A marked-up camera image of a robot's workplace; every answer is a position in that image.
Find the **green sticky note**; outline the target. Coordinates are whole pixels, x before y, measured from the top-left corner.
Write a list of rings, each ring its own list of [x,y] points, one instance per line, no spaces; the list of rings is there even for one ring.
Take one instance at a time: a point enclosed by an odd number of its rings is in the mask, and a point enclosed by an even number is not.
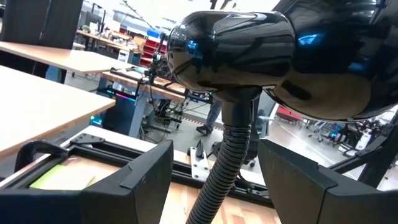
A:
[[[35,182],[29,185],[30,188],[44,190],[59,190],[67,185],[65,179],[68,168],[63,165],[56,165],[40,176]]]

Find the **red seat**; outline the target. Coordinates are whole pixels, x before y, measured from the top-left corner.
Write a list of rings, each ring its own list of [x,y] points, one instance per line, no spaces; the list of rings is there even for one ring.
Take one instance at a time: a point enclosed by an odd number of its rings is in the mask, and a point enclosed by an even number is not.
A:
[[[303,117],[293,111],[279,105],[277,107],[277,111],[275,113],[276,117],[282,120],[287,121],[288,123],[294,126],[302,126],[303,125]]]

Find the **white metal bracket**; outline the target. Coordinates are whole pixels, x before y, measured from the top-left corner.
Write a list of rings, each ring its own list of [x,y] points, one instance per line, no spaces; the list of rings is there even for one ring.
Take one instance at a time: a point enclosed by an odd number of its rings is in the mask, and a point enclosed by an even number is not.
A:
[[[210,174],[206,153],[202,148],[197,147],[191,147],[189,152],[192,178],[201,182],[205,182]]]

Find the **black partition panel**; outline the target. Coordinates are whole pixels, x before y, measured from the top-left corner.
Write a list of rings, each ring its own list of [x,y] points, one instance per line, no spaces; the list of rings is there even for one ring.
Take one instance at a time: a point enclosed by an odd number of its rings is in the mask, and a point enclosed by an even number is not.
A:
[[[72,49],[83,0],[5,0],[0,41]],[[0,65],[45,78],[67,71],[0,50]]]

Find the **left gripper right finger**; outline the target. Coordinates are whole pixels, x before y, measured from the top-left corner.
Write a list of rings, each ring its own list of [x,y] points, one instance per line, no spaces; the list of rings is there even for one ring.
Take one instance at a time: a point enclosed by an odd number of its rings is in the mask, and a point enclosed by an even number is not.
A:
[[[398,190],[380,191],[266,139],[258,159],[282,224],[398,224]]]

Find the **black metal table frame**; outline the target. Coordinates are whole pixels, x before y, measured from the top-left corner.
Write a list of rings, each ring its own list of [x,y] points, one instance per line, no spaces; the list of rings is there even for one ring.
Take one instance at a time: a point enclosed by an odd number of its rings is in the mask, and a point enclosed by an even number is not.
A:
[[[355,165],[370,162],[384,149],[383,145],[385,145],[391,130],[392,127],[388,126],[386,134],[377,137],[372,144],[366,149],[357,152],[355,156],[332,165],[331,169],[343,173]],[[57,162],[65,161],[70,156],[81,156],[111,166],[123,167],[144,153],[142,150],[121,146],[88,133],[79,134],[70,140],[65,147],[48,141],[31,141],[21,148],[22,151],[25,149],[28,150],[29,155],[33,155],[36,152],[46,153],[47,150],[49,150],[50,155],[32,168],[27,169],[23,174],[17,175],[17,177],[0,186],[0,189],[26,188],[43,175],[44,172],[55,166]],[[192,149],[189,150],[188,154],[174,151],[172,182],[200,189],[203,187],[204,181],[193,177],[194,166],[190,161],[191,159],[193,159]],[[228,196],[272,208],[273,204],[267,187],[251,180],[249,183],[254,187],[253,189],[250,189],[241,179],[236,179]]]

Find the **black desk lamp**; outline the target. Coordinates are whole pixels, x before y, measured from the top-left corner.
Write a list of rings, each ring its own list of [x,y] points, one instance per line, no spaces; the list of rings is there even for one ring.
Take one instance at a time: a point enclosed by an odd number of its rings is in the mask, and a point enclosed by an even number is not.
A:
[[[307,118],[369,119],[398,105],[398,0],[280,0],[272,12],[194,12],[171,31],[167,60],[183,86],[220,101],[266,92]],[[391,127],[374,159],[338,173],[377,189],[398,154],[398,125]],[[245,152],[243,137],[223,136],[187,224],[212,223]]]

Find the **person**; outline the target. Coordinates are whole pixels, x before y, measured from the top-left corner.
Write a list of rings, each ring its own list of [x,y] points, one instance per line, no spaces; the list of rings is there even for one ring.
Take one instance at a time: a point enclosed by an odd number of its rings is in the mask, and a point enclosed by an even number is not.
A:
[[[202,134],[203,136],[208,136],[212,133],[215,121],[219,116],[222,109],[222,102],[216,99],[213,100],[213,103],[210,106],[210,110],[208,112],[206,121],[204,125],[196,127],[196,131]]]

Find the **large light wooden desk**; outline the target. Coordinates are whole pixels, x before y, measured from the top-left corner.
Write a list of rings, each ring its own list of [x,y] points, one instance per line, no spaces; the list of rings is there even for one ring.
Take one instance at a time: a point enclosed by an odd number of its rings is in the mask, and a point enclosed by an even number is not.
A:
[[[0,66],[0,159],[114,105],[110,98]]]

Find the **red storage bins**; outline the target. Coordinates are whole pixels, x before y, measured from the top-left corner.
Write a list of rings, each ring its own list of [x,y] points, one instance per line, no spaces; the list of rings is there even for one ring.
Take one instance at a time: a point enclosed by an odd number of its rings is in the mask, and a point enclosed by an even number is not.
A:
[[[143,53],[140,56],[139,65],[150,67],[155,55],[164,56],[167,45],[167,34],[164,32],[156,33],[149,30],[143,45]]]

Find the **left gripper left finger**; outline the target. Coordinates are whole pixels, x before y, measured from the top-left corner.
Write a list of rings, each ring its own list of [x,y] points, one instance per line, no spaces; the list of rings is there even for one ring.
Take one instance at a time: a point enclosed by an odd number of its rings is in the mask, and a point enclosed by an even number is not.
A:
[[[0,224],[159,224],[173,161],[166,140],[82,190],[0,190]]]

